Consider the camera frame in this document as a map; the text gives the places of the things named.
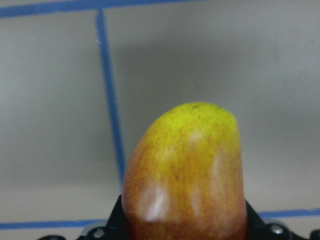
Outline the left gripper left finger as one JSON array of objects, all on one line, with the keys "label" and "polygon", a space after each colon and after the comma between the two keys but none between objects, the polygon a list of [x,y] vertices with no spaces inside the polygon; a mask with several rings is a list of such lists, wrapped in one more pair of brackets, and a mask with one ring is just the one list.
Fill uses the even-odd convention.
[{"label": "left gripper left finger", "polygon": [[129,230],[119,195],[106,222],[87,225],[80,233],[80,240],[129,240]]}]

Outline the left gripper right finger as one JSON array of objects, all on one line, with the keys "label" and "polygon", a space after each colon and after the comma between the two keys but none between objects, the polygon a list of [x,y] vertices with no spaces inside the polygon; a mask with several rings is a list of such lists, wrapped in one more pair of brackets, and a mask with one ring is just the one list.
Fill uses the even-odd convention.
[{"label": "left gripper right finger", "polygon": [[247,211],[247,240],[293,240],[293,233],[279,222],[265,223],[248,201]]}]

